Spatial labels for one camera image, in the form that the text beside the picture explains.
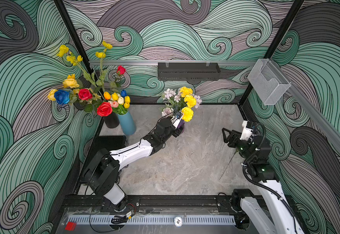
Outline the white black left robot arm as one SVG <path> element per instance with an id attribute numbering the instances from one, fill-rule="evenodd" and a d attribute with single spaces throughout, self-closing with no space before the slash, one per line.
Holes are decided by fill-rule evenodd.
<path id="1" fill-rule="evenodd" d="M 119 171 L 163 149 L 169 138 L 178 137 L 183 132 L 184 124 L 180 117 L 163 117 L 138 143 L 119 150 L 100 149 L 82 172 L 82 178 L 95 195 L 107 199 L 116 211 L 124 210 L 128 196 L 116 182 Z"/>

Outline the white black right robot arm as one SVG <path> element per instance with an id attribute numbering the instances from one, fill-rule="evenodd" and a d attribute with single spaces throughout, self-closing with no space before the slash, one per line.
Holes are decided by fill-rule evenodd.
<path id="1" fill-rule="evenodd" d="M 254 225 L 260 234 L 304 234 L 298 216 L 285 197 L 282 184 L 273 167 L 268 162 L 271 152 L 270 141 L 265 130 L 258 134 L 260 123 L 250 123 L 242 132 L 222 129 L 223 141 L 234 148 L 244 161 L 242 170 L 244 178 L 260 192 L 260 198 L 267 207 L 265 212 L 259 204 L 259 197 L 249 189 L 235 189 L 232 193 L 233 208 L 242 213 L 235 220 L 238 228 L 244 222 Z"/>

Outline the purple glass vase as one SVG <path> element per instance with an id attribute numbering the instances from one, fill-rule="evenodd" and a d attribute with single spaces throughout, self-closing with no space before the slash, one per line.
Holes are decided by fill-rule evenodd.
<path id="1" fill-rule="evenodd" d="M 178 126 L 177 126 L 177 129 L 180 129 L 181 131 L 183 131 L 184 125 L 185 125 L 185 122 L 184 122 L 184 120 L 181 119 Z"/>

